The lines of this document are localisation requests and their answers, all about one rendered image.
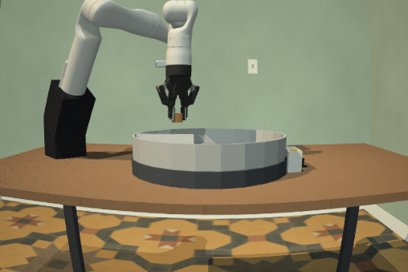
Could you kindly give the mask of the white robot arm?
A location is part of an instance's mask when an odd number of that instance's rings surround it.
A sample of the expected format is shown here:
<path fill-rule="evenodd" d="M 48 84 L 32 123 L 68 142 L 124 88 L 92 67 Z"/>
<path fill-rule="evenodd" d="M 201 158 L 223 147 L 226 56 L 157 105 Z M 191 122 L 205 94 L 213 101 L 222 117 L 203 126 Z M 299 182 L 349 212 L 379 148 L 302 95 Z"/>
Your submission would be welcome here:
<path fill-rule="evenodd" d="M 192 66 L 191 35 L 198 14 L 197 4 L 190 0 L 168 1 L 163 6 L 162 13 L 169 23 L 169 29 L 153 12 L 130 10 L 112 0 L 85 0 L 77 19 L 75 38 L 63 67 L 59 87 L 69 95 L 85 93 L 102 40 L 99 27 L 120 29 L 160 40 L 167 43 L 166 65 Z M 155 67 L 166 65 L 165 60 L 155 62 Z"/>

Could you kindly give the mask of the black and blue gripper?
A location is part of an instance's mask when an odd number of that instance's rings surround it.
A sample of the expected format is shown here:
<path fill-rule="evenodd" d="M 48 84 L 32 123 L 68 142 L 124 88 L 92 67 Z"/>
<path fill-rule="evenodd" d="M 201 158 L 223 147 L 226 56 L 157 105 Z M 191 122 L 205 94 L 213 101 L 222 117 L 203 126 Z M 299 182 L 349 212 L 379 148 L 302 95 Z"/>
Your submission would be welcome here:
<path fill-rule="evenodd" d="M 194 104 L 197 97 L 199 86 L 195 86 L 191 82 L 191 65 L 173 64 L 165 66 L 165 83 L 157 85 L 156 89 L 161 99 L 161 103 L 168 107 L 169 120 L 175 120 L 175 101 L 179 95 L 181 101 L 182 120 L 186 120 L 188 116 L 188 106 Z M 181 77 L 186 76 L 186 77 Z M 165 93 L 165 88 L 169 91 L 168 97 Z M 188 96 L 188 90 L 190 94 Z M 183 97 L 184 96 L 184 97 Z M 185 100 L 185 102 L 184 102 Z M 170 102 L 171 101 L 171 102 Z"/>

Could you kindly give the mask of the bronze bushing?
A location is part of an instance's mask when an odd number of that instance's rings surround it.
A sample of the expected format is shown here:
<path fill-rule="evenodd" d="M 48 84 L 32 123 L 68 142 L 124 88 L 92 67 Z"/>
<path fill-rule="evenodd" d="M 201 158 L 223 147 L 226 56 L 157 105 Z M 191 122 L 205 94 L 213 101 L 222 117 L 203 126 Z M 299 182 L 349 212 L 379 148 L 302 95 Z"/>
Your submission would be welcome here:
<path fill-rule="evenodd" d="M 172 120 L 172 123 L 182 123 L 183 113 L 175 113 L 175 120 Z"/>

